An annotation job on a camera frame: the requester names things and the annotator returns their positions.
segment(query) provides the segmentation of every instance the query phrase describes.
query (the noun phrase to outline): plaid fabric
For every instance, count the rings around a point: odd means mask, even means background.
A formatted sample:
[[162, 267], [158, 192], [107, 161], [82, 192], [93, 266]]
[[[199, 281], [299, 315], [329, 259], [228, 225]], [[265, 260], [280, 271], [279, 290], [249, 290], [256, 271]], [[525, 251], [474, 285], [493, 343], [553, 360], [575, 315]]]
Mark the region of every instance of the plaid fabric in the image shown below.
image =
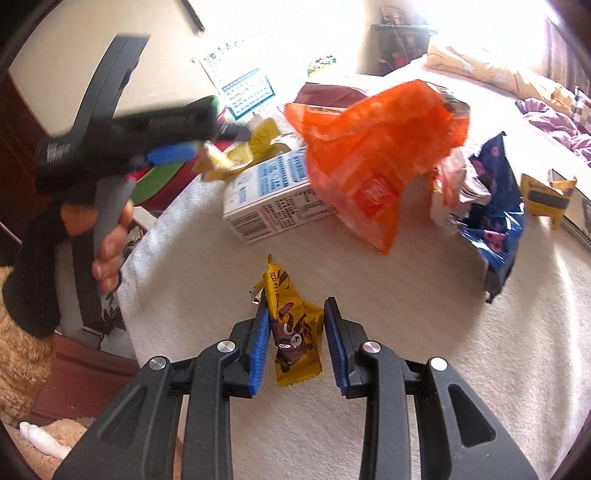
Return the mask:
[[574, 90], [574, 103], [571, 110], [573, 122], [582, 134], [591, 135], [591, 100], [577, 87]]

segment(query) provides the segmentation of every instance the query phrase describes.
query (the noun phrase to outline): blue label on box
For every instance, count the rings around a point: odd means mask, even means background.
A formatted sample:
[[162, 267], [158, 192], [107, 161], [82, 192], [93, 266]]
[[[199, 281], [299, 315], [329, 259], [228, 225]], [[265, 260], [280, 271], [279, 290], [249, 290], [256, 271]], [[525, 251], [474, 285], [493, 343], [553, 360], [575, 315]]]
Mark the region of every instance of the blue label on box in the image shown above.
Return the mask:
[[289, 160], [291, 179], [295, 182], [307, 179], [305, 149], [301, 148], [295, 152], [285, 155]]
[[282, 157], [267, 160], [258, 166], [259, 196], [267, 195], [289, 185]]

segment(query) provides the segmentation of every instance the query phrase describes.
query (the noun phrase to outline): bed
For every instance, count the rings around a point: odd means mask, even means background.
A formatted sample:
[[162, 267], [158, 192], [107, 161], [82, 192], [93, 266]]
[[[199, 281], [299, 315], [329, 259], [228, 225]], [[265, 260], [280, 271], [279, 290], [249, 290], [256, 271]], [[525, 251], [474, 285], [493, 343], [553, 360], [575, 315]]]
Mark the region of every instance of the bed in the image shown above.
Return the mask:
[[[468, 150], [505, 131], [517, 177], [544, 176], [555, 167], [591, 187], [589, 168], [523, 120], [515, 98], [494, 87], [429, 71], [421, 59], [383, 78], [340, 82], [376, 93], [415, 78], [448, 87], [471, 105]], [[487, 305], [483, 260], [459, 235], [447, 237], [432, 223], [424, 180], [405, 191], [388, 256], [334, 216], [245, 244], [222, 220], [222, 191], [223, 185], [194, 180], [124, 265], [119, 301], [141, 365], [154, 355], [196, 356], [253, 316], [248, 291], [272, 254], [304, 299], [322, 305], [335, 296], [344, 318], [361, 322], [399, 356], [446, 358], [540, 479], [552, 476], [591, 407], [591, 255], [571, 235], [529, 217], [513, 273]], [[259, 396], [232, 400], [234, 478], [357, 478], [365, 406], [340, 396], [327, 348], [324, 372], [288, 388], [275, 384], [273, 356]], [[411, 432], [413, 478], [419, 478], [412, 419]]]

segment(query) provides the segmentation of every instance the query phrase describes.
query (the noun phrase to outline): white box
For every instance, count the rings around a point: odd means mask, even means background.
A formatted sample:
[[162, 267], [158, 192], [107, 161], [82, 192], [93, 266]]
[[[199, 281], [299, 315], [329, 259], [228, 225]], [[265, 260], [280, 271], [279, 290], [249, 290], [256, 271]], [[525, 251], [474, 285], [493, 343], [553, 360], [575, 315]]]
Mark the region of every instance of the white box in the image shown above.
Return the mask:
[[305, 154], [300, 148], [259, 163], [226, 186], [223, 217], [246, 242], [335, 212], [310, 187]]

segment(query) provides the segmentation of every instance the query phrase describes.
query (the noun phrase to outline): finger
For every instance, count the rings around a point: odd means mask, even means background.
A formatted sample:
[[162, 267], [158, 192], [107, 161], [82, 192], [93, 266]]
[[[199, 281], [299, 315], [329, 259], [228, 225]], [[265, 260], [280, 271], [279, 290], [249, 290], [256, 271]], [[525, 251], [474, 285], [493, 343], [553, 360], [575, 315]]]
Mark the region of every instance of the finger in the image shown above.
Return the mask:
[[109, 278], [101, 280], [99, 282], [99, 287], [103, 293], [108, 293], [108, 292], [116, 289], [118, 283], [119, 283], [119, 274], [112, 275]]
[[121, 255], [126, 244], [127, 230], [125, 227], [118, 225], [100, 243], [98, 260], [110, 260]]
[[131, 223], [131, 220], [134, 219], [134, 203], [129, 200], [121, 212], [121, 218], [119, 218], [119, 224], [123, 226], [128, 226]]
[[104, 280], [115, 275], [123, 265], [121, 255], [111, 258], [107, 261], [95, 260], [92, 264], [92, 276], [97, 280]]
[[98, 212], [88, 205], [70, 205], [65, 203], [60, 209], [61, 219], [70, 236], [80, 235], [92, 229], [96, 223]]

